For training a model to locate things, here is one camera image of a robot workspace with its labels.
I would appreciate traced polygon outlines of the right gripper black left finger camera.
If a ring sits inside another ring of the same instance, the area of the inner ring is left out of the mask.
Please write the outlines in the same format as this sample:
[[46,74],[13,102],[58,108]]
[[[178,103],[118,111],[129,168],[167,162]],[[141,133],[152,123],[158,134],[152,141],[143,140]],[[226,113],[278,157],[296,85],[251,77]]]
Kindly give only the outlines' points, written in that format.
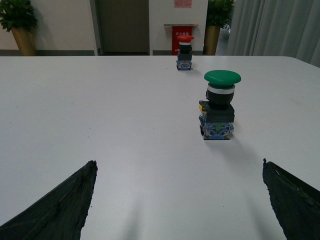
[[0,227],[2,240],[79,240],[97,177],[96,161],[86,165]]

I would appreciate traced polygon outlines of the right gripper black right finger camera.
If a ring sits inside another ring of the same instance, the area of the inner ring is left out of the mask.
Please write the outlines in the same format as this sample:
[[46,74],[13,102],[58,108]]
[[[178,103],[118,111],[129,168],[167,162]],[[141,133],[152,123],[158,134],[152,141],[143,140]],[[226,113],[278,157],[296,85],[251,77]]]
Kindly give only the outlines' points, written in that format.
[[262,178],[286,239],[318,240],[320,191],[266,159]]

